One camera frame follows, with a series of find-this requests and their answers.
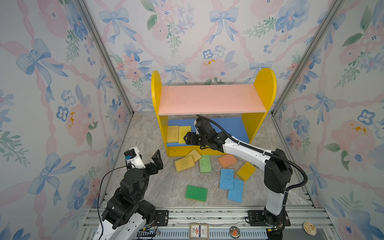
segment green sponge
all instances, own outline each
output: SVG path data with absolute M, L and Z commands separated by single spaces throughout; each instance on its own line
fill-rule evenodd
M 200 172 L 212 172 L 211 158 L 209 155 L 201 155 Z
M 207 194 L 208 194 L 207 188 L 187 185 L 187 192 L 185 193 L 185 198 L 200 201 L 200 202 L 206 202 Z

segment floral wallpaper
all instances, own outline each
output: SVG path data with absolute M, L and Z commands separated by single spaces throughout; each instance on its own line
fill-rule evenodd
M 131 106 L 153 111 L 154 70 L 169 86 L 253 84 L 260 69 L 272 68 L 279 96 L 332 0 L 86 3 Z
M 130 115 L 71 0 L 0 19 L 0 239 L 75 239 Z
M 278 115 L 343 240 L 384 239 L 383 72 L 384 1 L 346 0 Z

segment black cable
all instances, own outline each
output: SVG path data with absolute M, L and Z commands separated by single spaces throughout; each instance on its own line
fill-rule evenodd
M 238 140 L 234 139 L 229 133 L 227 133 L 227 131 L 226 131 L 224 128 L 222 128 L 222 126 L 220 126 L 219 124 L 217 124 L 215 121 L 213 121 L 213 120 L 211 120 L 211 119 L 209 119 L 209 118 L 203 117 L 203 116 L 201 116 L 201 115 L 199 115 L 199 114 L 197 114 L 197 116 L 198 116 L 199 118 L 205 119 L 205 120 L 207 120 L 207 121 L 209 121 L 209 122 L 215 124 L 221 131 L 223 131 L 223 132 L 227 135 L 227 137 L 228 137 L 229 139 L 231 139 L 231 140 L 234 141 L 235 143 L 238 143 L 238 144 L 241 145 L 241 146 L 244 146 L 244 147 L 247 147 L 247 148 L 252 149 L 252 150 L 254 150 L 254 151 L 257 151 L 257 152 L 259 152 L 259 153 L 261 153 L 261 154 L 264 154 L 264 155 L 267 155 L 267 156 L 270 156 L 270 157 L 279 159 L 279 160 L 281 160 L 281 161 L 283 161 L 283 162 L 286 162 L 286 163 L 290 164 L 291 166 L 293 166 L 294 168 L 296 168 L 296 169 L 302 174 L 302 176 L 303 176 L 303 181 L 302 181 L 301 183 L 298 183 L 298 184 L 294 184 L 294 185 L 288 186 L 288 187 L 285 189 L 285 192 L 284 192 L 284 199 L 283 199 L 283 208 L 282 208 L 282 211 L 283 211 L 283 221 L 285 221 L 285 217 L 286 217 L 286 214 L 285 214 L 285 204 L 286 204 L 287 199 L 288 199 L 288 191 L 291 190 L 291 189 L 293 189 L 293 188 L 302 187 L 302 186 L 304 186 L 304 185 L 308 182 L 308 176 L 307 176 L 307 174 L 304 172 L 304 170 L 303 170 L 299 165 L 297 165 L 296 163 L 291 162 L 291 161 L 289 161 L 288 159 L 285 159 L 285 158 L 283 158 L 283 157 L 280 157 L 280 156 L 277 155 L 277 154 L 273 154 L 273 153 L 265 152 L 265 151 L 263 151 L 263 150 L 261 150 L 261 149 L 258 149 L 258 148 L 256 148 L 256 147 L 253 147 L 252 145 L 248 145 L 248 144 L 245 144 L 245 143 L 243 143 L 243 142 L 241 142 L 241 141 L 238 141 Z M 281 232 L 281 231 L 284 230 L 284 228 L 285 228 L 285 224 L 283 224 L 283 226 L 282 226 L 281 229 L 276 230 L 276 231 L 277 231 L 277 232 Z
M 101 235 L 100 235 L 100 237 L 99 237 L 99 240 L 101 239 L 101 237 L 103 236 L 103 233 L 104 233 L 103 222 L 101 221 L 100 212 L 99 212 L 99 199 L 100 199 L 101 185 L 103 184 L 103 180 L 104 180 L 105 176 L 108 175 L 108 173 L 110 173 L 110 172 L 112 172 L 112 171 L 115 171 L 116 169 L 123 168 L 123 167 L 127 167 L 127 166 L 122 166 L 122 167 L 118 167 L 118 168 L 112 169 L 112 170 L 110 170 L 109 172 L 107 172 L 107 173 L 104 175 L 104 177 L 101 179 L 100 189 L 99 189 L 99 197 L 97 198 L 97 215 L 99 215 L 99 221 L 100 221 L 100 224 L 101 224 Z
M 157 225 L 157 227 L 156 227 L 156 229 L 155 229 L 155 235 L 152 236 L 151 240 L 153 239 L 154 236 L 156 236 L 157 228 L 159 227 L 159 225 L 160 225 L 160 222 L 159 222 L 159 224 Z
M 247 218 L 249 218 L 249 217 L 245 217 L 244 220 L 246 223 L 248 223 L 250 225 L 251 223 L 247 221 Z

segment blue shelf board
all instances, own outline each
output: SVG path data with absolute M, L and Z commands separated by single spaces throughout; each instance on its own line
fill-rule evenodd
M 191 126 L 191 131 L 196 132 L 196 127 L 194 125 L 196 119 L 173 119 L 168 120 L 168 126 Z M 245 127 L 243 124 L 242 118 L 212 118 L 213 121 L 217 122 L 222 126 L 229 134 L 235 138 L 249 143 L 249 138 Z M 221 132 L 221 130 L 214 124 L 211 123 L 211 126 L 216 130 L 216 132 Z M 178 142 L 167 143 L 167 147 L 181 147 L 181 146 L 190 146 L 187 144 L 179 144 Z

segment blue sponge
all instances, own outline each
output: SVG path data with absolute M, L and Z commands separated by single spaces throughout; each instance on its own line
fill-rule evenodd
M 233 179 L 233 189 L 228 191 L 228 199 L 242 203 L 243 202 L 243 187 L 244 181 L 239 179 Z
M 233 189 L 233 169 L 221 169 L 220 189 Z

